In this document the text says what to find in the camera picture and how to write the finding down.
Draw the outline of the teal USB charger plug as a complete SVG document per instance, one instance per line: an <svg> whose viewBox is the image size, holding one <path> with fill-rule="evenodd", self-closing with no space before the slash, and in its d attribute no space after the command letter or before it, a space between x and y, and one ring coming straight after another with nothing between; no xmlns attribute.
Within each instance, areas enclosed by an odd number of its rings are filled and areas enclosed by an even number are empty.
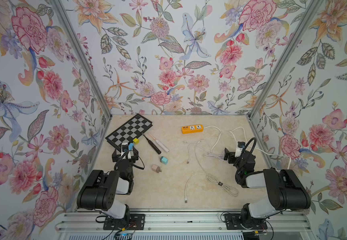
<svg viewBox="0 0 347 240"><path fill-rule="evenodd" d="M167 165L168 159L166 157L160 157L160 162L163 163L164 165Z"/></svg>

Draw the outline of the white pink electric toothbrush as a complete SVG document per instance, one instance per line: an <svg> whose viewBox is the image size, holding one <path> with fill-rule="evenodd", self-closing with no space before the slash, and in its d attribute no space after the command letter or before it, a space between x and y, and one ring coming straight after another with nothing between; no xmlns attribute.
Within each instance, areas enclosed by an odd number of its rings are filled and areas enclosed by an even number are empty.
<svg viewBox="0 0 347 240"><path fill-rule="evenodd" d="M152 134L149 134L156 144L158 144L166 153L169 153L169 149L157 138L155 138Z"/></svg>

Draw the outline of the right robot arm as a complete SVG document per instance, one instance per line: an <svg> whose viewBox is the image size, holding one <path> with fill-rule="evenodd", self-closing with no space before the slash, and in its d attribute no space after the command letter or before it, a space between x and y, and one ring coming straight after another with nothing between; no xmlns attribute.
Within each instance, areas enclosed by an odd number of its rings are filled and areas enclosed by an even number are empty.
<svg viewBox="0 0 347 240"><path fill-rule="evenodd" d="M305 210L311 205L309 194L293 170L254 170L255 147L256 138L251 138L247 143L238 142L234 152L224 149L223 156L236 167L234 178L238 185L247 189L266 189L267 192L265 198L245 204L241 209L238 219L247 229L257 227L285 210Z"/></svg>

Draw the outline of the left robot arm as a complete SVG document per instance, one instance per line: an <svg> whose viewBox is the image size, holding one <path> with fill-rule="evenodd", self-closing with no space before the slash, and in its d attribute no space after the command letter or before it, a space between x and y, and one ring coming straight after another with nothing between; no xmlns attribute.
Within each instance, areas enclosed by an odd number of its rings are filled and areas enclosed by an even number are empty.
<svg viewBox="0 0 347 240"><path fill-rule="evenodd" d="M116 195L130 195L134 186L133 169L144 170L137 166L138 151L125 150L118 155L112 154L114 170L104 172L93 170L78 193L76 204L80 209L97 211L115 221L130 221L129 206L118 201Z"/></svg>

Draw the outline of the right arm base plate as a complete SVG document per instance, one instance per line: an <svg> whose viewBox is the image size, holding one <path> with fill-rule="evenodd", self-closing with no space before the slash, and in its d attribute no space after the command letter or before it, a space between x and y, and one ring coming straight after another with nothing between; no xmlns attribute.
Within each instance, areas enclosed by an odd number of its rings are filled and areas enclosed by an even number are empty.
<svg viewBox="0 0 347 240"><path fill-rule="evenodd" d="M263 231L268 229L264 219L254 219L247 214L225 212L220 218L227 230Z"/></svg>

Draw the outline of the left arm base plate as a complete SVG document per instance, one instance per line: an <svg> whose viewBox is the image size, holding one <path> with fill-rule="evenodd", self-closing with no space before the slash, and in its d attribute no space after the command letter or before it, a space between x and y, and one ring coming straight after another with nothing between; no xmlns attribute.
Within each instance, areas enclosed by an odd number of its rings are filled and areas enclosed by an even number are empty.
<svg viewBox="0 0 347 240"><path fill-rule="evenodd" d="M111 217L106 217L103 229L105 231L109 230L144 230L145 224L145 214L130 214L125 215L123 219L113 219Z"/></svg>

